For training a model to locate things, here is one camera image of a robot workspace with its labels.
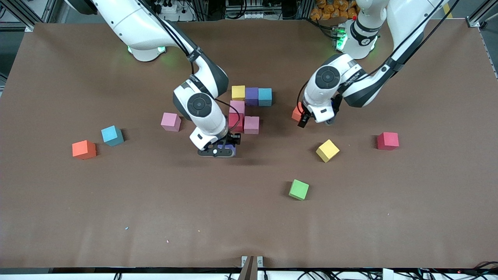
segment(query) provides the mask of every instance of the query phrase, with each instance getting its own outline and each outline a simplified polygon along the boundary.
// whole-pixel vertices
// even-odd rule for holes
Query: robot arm
[[[387,22],[394,41],[394,52],[372,76],[349,54],[330,57],[308,81],[303,96],[304,114],[299,126],[304,127],[307,116],[313,116],[317,123],[330,124],[338,111],[338,105],[333,108],[334,101],[342,98],[352,107],[368,105],[417,51],[424,37],[427,19],[447,1],[390,0]]]
[[[172,22],[159,19],[143,0],[92,2],[137,60],[151,61],[164,52],[165,47],[174,46],[180,48],[191,63],[197,64],[199,70],[174,90],[173,104],[196,125],[190,140],[200,155],[233,156],[229,148],[223,149],[222,154],[213,153],[209,148],[219,141],[223,146],[240,143],[240,134],[230,134],[226,118],[215,102],[215,98],[227,91],[229,81],[225,72]]]

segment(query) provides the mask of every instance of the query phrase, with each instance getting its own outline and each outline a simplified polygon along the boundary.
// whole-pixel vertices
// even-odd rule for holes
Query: yellow cube
[[[246,100],[246,86],[232,86],[232,100]]]
[[[316,153],[322,158],[324,162],[328,162],[338,152],[339,149],[334,145],[334,143],[332,143],[332,141],[330,141],[330,139],[319,146],[318,150],[316,150]]]

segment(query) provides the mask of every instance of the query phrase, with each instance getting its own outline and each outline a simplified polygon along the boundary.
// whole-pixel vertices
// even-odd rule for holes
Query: block
[[[241,117],[241,120],[239,124],[235,128],[232,129],[232,132],[244,132],[244,116],[242,114],[239,114]],[[234,125],[237,123],[237,114],[231,113],[228,114],[228,128],[231,129],[234,127]]]
[[[257,90],[258,106],[271,106],[271,89]]]
[[[246,99],[246,86],[232,86],[232,100],[244,101]]]
[[[299,102],[299,104],[297,106],[294,107],[294,111],[292,111],[292,119],[295,121],[300,121],[301,120],[301,112],[304,112],[303,107],[302,107],[303,105],[301,102]]]
[[[383,132],[377,137],[377,148],[379,150],[394,150],[399,148],[398,134],[395,132]]]
[[[332,141],[327,140],[325,143],[321,144],[316,153],[321,157],[324,162],[328,162],[331,158],[333,158],[339,149],[332,143]]]
[[[306,183],[294,180],[292,182],[292,186],[290,187],[289,195],[294,197],[295,199],[304,200],[304,198],[306,198],[306,193],[308,192],[309,186],[310,185]]]
[[[95,156],[97,156],[97,148],[94,143],[88,140],[73,143],[73,157],[89,159]]]
[[[223,144],[218,144],[218,149],[221,149],[222,147],[223,147]],[[234,156],[235,156],[235,150],[236,150],[236,149],[235,149],[235,146],[234,146],[234,145],[232,145],[232,144],[226,144],[226,145],[225,145],[225,148],[229,148],[229,149],[231,149],[231,150],[234,152]]]
[[[123,134],[121,130],[116,126],[111,126],[106,129],[101,130],[102,138],[104,139],[104,143],[113,147],[118,144],[123,143],[125,140],[123,139]]]
[[[182,120],[178,116],[178,114],[174,113],[164,113],[162,114],[161,126],[166,131],[180,131],[180,123]]]
[[[259,117],[244,118],[244,133],[245,134],[259,134]]]
[[[246,103],[244,101],[237,101],[237,100],[231,100],[230,105],[234,107],[239,114],[242,114],[242,116],[246,115]],[[236,114],[234,109],[230,107],[230,114]]]
[[[258,88],[246,88],[246,105],[257,106],[259,101]]]

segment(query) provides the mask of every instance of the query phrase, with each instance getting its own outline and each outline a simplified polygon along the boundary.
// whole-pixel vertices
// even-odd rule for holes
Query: light blue cube
[[[271,89],[258,89],[257,99],[259,106],[271,106]]]
[[[101,131],[104,143],[106,143],[109,146],[116,146],[117,144],[121,144],[125,141],[123,139],[123,134],[121,133],[121,130],[116,126],[108,127]]]

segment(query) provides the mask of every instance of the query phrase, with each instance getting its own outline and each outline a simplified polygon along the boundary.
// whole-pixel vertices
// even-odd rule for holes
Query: table surface
[[[0,99],[2,267],[473,267],[498,259],[498,84],[477,29],[448,20],[367,107],[305,129],[296,95],[330,55],[305,21],[181,28],[231,85],[271,87],[259,135],[201,158],[160,126],[190,65],[176,48],[141,63],[102,24],[37,24]],[[386,28],[360,63],[392,50]],[[230,92],[223,95],[227,101]],[[116,125],[125,142],[102,143]],[[377,150],[397,132],[401,147]],[[341,150],[323,163],[315,149]],[[98,156],[71,157],[90,140]],[[310,184],[305,201],[287,194]]]

